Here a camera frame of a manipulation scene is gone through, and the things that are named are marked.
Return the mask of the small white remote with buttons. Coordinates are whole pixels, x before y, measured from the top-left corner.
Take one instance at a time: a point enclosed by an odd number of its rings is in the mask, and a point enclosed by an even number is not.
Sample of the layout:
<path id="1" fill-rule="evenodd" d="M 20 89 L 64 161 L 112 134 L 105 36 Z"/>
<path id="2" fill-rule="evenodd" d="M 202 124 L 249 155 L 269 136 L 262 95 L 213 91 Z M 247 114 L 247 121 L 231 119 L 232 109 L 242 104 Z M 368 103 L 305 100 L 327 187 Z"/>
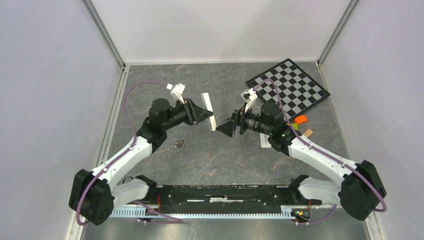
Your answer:
<path id="1" fill-rule="evenodd" d="M 208 92 L 204 92 L 201 94 L 202 102 L 204 103 L 206 109 L 209 112 L 212 112 L 212 116 L 209 117 L 209 123 L 210 123 L 210 130 L 215 131 L 217 128 L 216 118 L 213 112 L 212 102 L 210 99 L 210 95 Z"/>

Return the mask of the white remote control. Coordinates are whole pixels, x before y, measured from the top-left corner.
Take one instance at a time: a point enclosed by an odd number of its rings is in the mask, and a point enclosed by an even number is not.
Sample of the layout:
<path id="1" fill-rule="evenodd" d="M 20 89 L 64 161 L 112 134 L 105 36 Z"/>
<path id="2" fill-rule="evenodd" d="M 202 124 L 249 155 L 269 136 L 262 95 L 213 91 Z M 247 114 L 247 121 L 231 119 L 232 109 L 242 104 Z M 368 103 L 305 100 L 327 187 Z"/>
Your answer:
<path id="1" fill-rule="evenodd" d="M 272 148 L 272 145 L 269 143 L 269 135 L 260 133 L 260 146 L 263 149 L 270 149 Z"/>

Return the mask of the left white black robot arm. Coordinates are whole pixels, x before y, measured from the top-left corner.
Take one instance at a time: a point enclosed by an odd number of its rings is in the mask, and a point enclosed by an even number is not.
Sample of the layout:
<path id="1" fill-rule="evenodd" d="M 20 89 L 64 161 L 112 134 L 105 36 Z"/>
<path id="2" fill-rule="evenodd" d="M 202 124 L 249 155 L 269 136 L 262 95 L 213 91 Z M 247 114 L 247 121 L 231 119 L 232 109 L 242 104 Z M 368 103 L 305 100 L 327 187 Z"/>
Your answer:
<path id="1" fill-rule="evenodd" d="M 135 178 L 127 183 L 118 182 L 164 143 L 167 130 L 182 123 L 193 126 L 213 118 L 208 93 L 201 97 L 205 108 L 196 105 L 190 98 L 178 100 L 174 107 L 165 98 L 155 99 L 141 128 L 123 149 L 94 169 L 81 169 L 75 174 L 69 207 L 75 211 L 79 225 L 85 225 L 81 217 L 98 226 L 113 210 L 123 205 L 137 200 L 151 204 L 156 200 L 157 190 L 146 180 Z"/>

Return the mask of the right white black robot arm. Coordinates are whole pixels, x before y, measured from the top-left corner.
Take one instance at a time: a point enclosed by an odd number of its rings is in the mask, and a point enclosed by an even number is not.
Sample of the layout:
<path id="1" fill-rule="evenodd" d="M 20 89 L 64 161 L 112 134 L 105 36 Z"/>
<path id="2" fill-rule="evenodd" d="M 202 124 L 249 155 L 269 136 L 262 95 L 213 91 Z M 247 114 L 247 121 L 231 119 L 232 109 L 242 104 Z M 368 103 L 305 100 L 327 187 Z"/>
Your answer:
<path id="1" fill-rule="evenodd" d="M 297 177 L 288 191 L 293 203 L 302 204 L 307 199 L 332 203 L 359 221 L 364 221 L 372 212 L 387 209 L 382 202 L 386 189 L 371 162 L 358 163 L 313 143 L 292 129 L 276 103 L 265 103 L 259 114 L 243 106 L 216 130 L 233 137 L 237 127 L 241 135 L 247 130 L 264 134 L 274 150 L 312 166 L 329 178 L 325 181 L 307 175 Z"/>

